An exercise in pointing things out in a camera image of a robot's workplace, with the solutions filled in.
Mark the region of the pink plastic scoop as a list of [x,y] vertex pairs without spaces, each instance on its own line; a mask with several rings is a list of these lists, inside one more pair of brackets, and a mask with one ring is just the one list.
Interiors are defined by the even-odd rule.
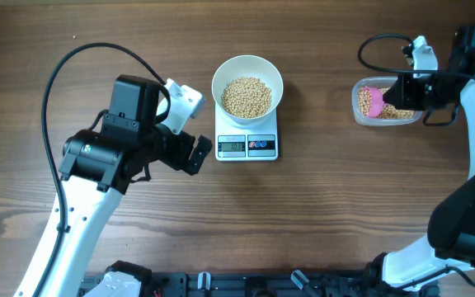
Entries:
[[369,118],[378,117],[384,107],[383,93],[376,87],[365,87],[364,92],[369,98],[369,108],[365,112],[365,116]]

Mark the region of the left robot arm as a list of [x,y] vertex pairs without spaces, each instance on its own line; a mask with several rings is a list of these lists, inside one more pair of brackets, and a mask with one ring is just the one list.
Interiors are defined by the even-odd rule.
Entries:
[[160,161],[199,172],[212,142],[184,132],[204,96],[171,79],[165,84],[120,75],[100,131],[80,130],[63,146],[59,167],[64,200],[55,201],[18,296],[74,296],[107,221],[130,184],[150,180]]

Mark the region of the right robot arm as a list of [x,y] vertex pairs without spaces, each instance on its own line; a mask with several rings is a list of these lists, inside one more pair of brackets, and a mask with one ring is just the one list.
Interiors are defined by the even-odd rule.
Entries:
[[463,109],[468,125],[468,180],[439,203],[426,235],[400,251],[383,253],[356,281],[360,295],[429,295],[436,280],[456,273],[475,287],[475,24],[460,26],[455,34],[448,67],[440,70],[423,37],[404,36],[402,52],[410,69],[394,69],[396,82],[383,102],[398,110],[434,111],[452,106],[455,119]]

